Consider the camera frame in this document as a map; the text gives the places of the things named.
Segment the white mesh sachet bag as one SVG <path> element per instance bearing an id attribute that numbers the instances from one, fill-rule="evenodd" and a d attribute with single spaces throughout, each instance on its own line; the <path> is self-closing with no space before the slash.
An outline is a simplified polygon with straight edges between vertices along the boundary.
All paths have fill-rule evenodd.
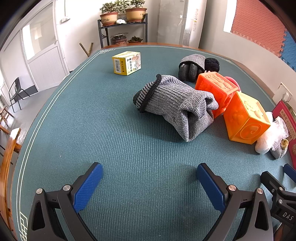
<path id="1" fill-rule="evenodd" d="M 277 160 L 283 157 L 288 149 L 288 129 L 284 120 L 278 116 L 273 120 L 273 113 L 266 112 L 270 127 L 258 138 L 255 144 L 255 151 L 258 154 L 270 152 Z"/>

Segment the yellow cardboard box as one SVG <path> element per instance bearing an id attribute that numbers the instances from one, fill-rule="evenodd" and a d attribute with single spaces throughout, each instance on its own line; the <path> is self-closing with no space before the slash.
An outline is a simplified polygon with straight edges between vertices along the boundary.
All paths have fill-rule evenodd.
<path id="1" fill-rule="evenodd" d="M 112 57 L 115 74 L 128 76 L 142 68 L 141 53 L 125 51 Z"/>

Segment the white standing air conditioner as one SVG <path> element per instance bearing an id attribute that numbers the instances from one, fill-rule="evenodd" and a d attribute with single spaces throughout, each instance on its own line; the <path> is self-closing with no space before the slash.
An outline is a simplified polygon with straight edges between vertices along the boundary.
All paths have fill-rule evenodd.
<path id="1" fill-rule="evenodd" d="M 160 1 L 158 42 L 198 48 L 206 0 Z"/>

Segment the white door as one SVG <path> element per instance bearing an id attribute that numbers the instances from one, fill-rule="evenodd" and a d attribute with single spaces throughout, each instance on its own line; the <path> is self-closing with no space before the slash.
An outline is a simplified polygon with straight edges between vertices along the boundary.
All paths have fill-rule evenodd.
<path id="1" fill-rule="evenodd" d="M 21 29 L 23 54 L 38 91 L 58 86 L 69 74 L 57 37 L 55 1 L 35 13 Z"/>

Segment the small grey knit glove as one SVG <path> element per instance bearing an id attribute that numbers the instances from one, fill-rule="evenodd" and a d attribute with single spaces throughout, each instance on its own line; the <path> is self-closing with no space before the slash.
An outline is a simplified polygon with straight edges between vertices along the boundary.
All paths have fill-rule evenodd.
<path id="1" fill-rule="evenodd" d="M 198 75 L 205 72 L 205 59 L 205 56 L 200 54 L 185 56 L 179 64 L 179 80 L 195 82 Z"/>

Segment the white stone ornament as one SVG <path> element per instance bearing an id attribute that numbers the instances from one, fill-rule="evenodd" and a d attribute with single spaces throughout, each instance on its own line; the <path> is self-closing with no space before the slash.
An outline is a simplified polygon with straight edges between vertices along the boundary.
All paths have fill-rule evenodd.
<path id="1" fill-rule="evenodd" d="M 116 24 L 117 25 L 126 24 L 126 20 L 124 20 L 124 19 L 117 19 L 116 20 Z"/>

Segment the green table mat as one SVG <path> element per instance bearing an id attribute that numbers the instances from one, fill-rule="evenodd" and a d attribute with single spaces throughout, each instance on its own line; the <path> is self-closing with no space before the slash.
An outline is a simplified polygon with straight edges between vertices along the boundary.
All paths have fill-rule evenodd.
<path id="1" fill-rule="evenodd" d="M 133 96 L 157 74 L 177 76 L 194 49 L 131 46 L 142 67 L 114 74 L 112 57 L 127 47 L 100 50 L 78 66 L 49 97 L 22 144 L 12 186 L 12 212 L 19 240 L 26 240 L 38 188 L 72 184 L 94 162 L 103 178 L 80 215 L 98 240 L 202 240 L 219 216 L 196 177 L 206 163 L 227 184 L 260 187 L 268 171 L 289 191 L 285 155 L 258 155 L 254 146 L 229 140 L 222 116 L 185 142 L 159 115 L 140 113 Z"/>

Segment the black fuzzy pompom keychain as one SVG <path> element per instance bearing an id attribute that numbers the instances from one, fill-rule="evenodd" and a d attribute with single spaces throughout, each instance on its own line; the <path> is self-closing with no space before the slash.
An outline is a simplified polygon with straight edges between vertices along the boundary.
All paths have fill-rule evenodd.
<path id="1" fill-rule="evenodd" d="M 206 72 L 219 72 L 220 63 L 215 58 L 206 58 L 204 67 Z"/>

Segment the red foam wall mat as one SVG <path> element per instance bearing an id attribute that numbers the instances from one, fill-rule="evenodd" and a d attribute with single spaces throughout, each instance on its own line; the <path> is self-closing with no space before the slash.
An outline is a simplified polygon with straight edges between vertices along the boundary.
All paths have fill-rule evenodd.
<path id="1" fill-rule="evenodd" d="M 254 42 L 280 58 L 286 31 L 280 19 L 260 1 L 236 2 L 231 33 Z"/>

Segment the large grey knit glove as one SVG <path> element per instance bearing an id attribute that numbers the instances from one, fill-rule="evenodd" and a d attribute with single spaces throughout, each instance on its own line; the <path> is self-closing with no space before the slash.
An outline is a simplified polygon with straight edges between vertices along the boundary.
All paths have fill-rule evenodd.
<path id="1" fill-rule="evenodd" d="M 171 75 L 156 75 L 133 97 L 141 113 L 161 115 L 185 142 L 194 140 L 214 121 L 219 107 L 211 92 L 195 90 Z"/>

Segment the pink twisted rubber toy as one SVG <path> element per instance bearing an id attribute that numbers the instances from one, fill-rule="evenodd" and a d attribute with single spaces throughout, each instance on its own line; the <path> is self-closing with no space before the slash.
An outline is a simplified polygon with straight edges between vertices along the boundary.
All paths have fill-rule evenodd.
<path id="1" fill-rule="evenodd" d="M 238 88 L 238 91 L 241 91 L 239 84 L 237 83 L 237 81 L 234 78 L 232 78 L 230 76 L 226 76 L 225 78 L 228 79 L 229 81 L 231 81 L 233 84 L 235 84 Z"/>

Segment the wooden chair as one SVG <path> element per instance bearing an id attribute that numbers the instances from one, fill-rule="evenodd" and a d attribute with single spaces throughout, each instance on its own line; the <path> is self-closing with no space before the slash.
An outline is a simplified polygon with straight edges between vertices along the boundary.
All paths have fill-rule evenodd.
<path id="1" fill-rule="evenodd" d="M 21 149 L 21 145 L 17 143 L 20 133 L 20 128 L 15 128 L 8 132 L 9 139 L 1 163 L 1 217 L 10 231 L 14 230 L 14 224 L 11 209 L 8 206 L 8 201 L 11 200 L 11 195 L 8 195 L 9 172 L 13 153 L 19 153 Z"/>

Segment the terracotta plant pot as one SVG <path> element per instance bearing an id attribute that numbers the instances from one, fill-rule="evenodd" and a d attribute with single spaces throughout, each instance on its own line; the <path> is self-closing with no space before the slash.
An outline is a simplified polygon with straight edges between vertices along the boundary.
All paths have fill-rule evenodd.
<path id="1" fill-rule="evenodd" d="M 128 22 L 143 22 L 147 8 L 130 8 L 126 9 L 126 19 Z"/>
<path id="2" fill-rule="evenodd" d="M 104 27 L 115 25 L 117 21 L 118 12 L 104 13 L 100 15 L 101 23 Z"/>

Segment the light orange embossed toy cube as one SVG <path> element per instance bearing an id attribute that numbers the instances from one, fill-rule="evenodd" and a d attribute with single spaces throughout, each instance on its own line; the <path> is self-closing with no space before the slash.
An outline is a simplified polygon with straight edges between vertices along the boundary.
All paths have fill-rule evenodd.
<path id="1" fill-rule="evenodd" d="M 234 94 L 223 117 L 229 140 L 244 144 L 255 143 L 271 125 L 260 102 L 240 91 Z"/>

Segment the right terracotta plant pot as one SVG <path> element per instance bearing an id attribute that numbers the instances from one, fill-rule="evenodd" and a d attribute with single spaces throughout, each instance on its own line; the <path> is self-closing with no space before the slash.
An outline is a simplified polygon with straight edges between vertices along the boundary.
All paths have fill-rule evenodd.
<path id="1" fill-rule="evenodd" d="M 126 9 L 126 19 L 128 22 L 143 22 L 147 8 L 130 8 Z"/>

